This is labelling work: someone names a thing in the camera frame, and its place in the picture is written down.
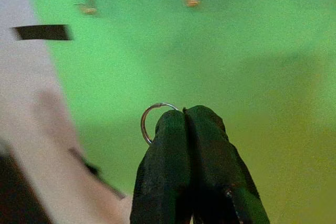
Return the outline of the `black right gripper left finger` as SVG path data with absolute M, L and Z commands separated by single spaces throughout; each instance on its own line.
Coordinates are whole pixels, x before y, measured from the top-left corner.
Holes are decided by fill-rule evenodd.
M 184 114 L 165 112 L 143 157 L 133 191 L 130 222 L 190 223 L 191 162 Z

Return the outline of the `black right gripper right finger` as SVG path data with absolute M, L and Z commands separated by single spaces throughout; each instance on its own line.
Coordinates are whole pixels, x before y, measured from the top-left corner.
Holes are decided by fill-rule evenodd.
M 253 178 L 210 108 L 183 110 L 191 142 L 197 223 L 269 223 Z

